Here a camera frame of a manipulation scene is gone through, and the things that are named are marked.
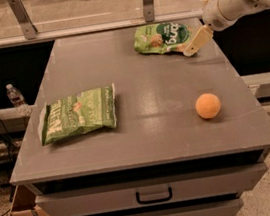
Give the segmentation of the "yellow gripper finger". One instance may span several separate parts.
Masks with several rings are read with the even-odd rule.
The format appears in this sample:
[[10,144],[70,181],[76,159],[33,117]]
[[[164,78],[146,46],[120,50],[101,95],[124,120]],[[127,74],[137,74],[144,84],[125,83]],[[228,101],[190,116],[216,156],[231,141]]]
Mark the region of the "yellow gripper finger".
[[197,30],[197,33],[191,39],[191,41],[186,46],[183,54],[187,57],[193,56],[201,49],[209,40],[212,40],[214,31],[207,25],[203,25]]

